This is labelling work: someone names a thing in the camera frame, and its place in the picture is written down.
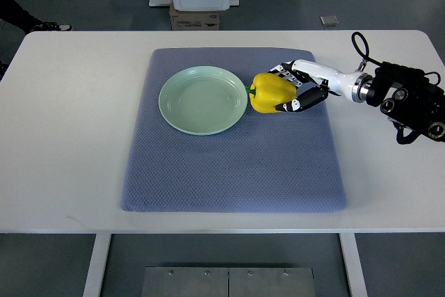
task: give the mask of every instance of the table leg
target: table leg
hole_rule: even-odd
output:
[[[360,263],[359,250],[353,233],[340,234],[341,249],[345,261],[346,275],[348,276],[349,291],[352,297],[367,297],[366,285]]]
[[[88,269],[85,289],[83,290],[83,297],[100,297],[110,240],[111,234],[96,234],[95,245],[91,254],[90,268]]]

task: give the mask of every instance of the black shoe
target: black shoe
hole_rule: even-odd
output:
[[[43,22],[34,26],[29,33],[33,31],[72,31],[72,26],[69,24],[58,24],[57,22]]]
[[[3,79],[3,76],[5,75],[8,66],[9,66],[8,64],[2,63],[0,61],[0,81]]]

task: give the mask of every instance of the green plate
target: green plate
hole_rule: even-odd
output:
[[[192,135],[212,135],[230,128],[247,104],[248,94],[241,80],[213,66],[176,73],[159,94],[159,109],[165,120]]]

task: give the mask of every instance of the yellow bell pepper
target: yellow bell pepper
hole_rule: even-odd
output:
[[[257,74],[253,84],[245,89],[253,109],[260,113],[278,113],[275,106],[297,97],[297,88],[292,83],[272,73]]]

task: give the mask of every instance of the metal base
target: metal base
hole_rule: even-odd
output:
[[[172,0],[149,0],[148,6],[150,7],[168,7],[172,3]],[[230,6],[239,6],[239,0],[230,0]]]

